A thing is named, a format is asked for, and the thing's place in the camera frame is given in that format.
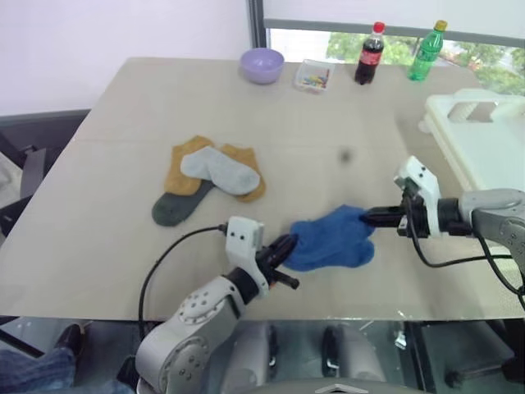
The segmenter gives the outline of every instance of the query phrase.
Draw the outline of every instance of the blue sock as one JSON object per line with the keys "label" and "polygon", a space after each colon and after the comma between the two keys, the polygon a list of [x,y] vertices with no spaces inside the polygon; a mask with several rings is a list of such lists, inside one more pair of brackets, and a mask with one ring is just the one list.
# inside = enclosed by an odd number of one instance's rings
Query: blue sock
{"label": "blue sock", "polygon": [[324,218],[295,222],[290,229],[299,241],[284,262],[295,271],[341,266],[359,267],[374,257],[374,244],[368,240],[374,229],[361,222],[365,211],[341,205]]}

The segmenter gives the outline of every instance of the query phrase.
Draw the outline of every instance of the yellow sock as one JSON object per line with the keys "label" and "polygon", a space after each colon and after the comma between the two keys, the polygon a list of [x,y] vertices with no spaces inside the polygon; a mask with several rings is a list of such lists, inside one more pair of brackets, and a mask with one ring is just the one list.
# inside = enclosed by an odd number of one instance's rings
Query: yellow sock
{"label": "yellow sock", "polygon": [[190,178],[180,172],[180,162],[186,154],[197,152],[205,146],[213,146],[208,138],[196,135],[182,145],[171,148],[171,166],[164,181],[164,191],[174,195],[194,195],[200,187],[201,180]]}
{"label": "yellow sock", "polygon": [[234,160],[237,160],[238,162],[243,163],[244,165],[252,168],[261,177],[259,186],[257,186],[257,188],[254,191],[248,193],[247,195],[238,195],[236,196],[236,198],[241,203],[249,203],[261,197],[266,191],[266,183],[264,183],[263,175],[261,174],[261,171],[259,170],[259,167],[257,165],[257,160],[255,159],[255,152],[253,151],[253,148],[242,149],[236,148],[235,146],[230,144],[226,144],[221,148],[221,152],[223,152],[230,158],[233,158]]}

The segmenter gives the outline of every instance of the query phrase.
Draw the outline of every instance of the plastic bottle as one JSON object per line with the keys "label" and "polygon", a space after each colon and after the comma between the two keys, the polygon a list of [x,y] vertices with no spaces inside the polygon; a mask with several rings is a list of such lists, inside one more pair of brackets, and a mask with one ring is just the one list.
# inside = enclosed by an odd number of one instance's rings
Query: plastic bottle
{"label": "plastic bottle", "polygon": [[372,34],[363,43],[363,50],[359,57],[358,69],[355,71],[355,81],[361,85],[369,84],[374,79],[376,68],[381,60],[385,43],[383,42],[383,22],[374,23]]}
{"label": "plastic bottle", "polygon": [[418,53],[413,59],[409,69],[409,79],[425,80],[432,64],[436,61],[443,48],[443,32],[446,29],[446,21],[437,21],[432,31],[419,45]]}

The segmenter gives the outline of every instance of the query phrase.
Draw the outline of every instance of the green tree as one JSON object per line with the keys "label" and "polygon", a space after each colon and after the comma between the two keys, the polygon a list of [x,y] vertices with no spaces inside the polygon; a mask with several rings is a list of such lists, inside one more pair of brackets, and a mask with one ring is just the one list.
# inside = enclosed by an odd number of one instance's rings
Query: green tree
{"label": "green tree", "polygon": [[[357,63],[367,36],[367,34],[332,33],[326,49],[326,57]],[[416,39],[395,36],[386,36],[384,39],[385,49],[381,56],[381,63],[406,65],[412,63],[412,48]]]}
{"label": "green tree", "polygon": [[525,95],[525,78],[503,67],[484,66],[474,71],[485,89],[502,94]]}
{"label": "green tree", "polygon": [[525,77],[525,49],[516,48],[512,51],[512,65],[523,77]]}
{"label": "green tree", "polygon": [[465,52],[457,57],[460,66],[468,66],[471,62],[483,66],[495,66],[504,56],[505,47],[490,44],[458,43]]}

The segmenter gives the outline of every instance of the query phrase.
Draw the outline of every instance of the red label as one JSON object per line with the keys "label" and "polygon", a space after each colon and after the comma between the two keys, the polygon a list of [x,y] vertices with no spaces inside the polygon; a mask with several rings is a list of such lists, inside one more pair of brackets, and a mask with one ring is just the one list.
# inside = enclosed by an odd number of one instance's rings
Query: red label
{"label": "red label", "polygon": [[359,60],[363,62],[364,64],[368,64],[369,66],[375,66],[379,64],[379,60],[381,59],[381,52],[368,52],[368,51],[362,51],[361,57]]}

